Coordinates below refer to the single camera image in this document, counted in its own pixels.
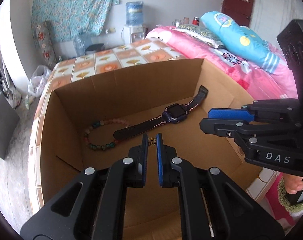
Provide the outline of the right hand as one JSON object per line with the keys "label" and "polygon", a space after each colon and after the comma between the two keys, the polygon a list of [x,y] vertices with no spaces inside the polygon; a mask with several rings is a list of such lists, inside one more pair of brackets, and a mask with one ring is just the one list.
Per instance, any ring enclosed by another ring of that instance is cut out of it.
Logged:
{"label": "right hand", "polygon": [[289,194],[296,194],[303,190],[303,177],[283,174],[285,190]]}

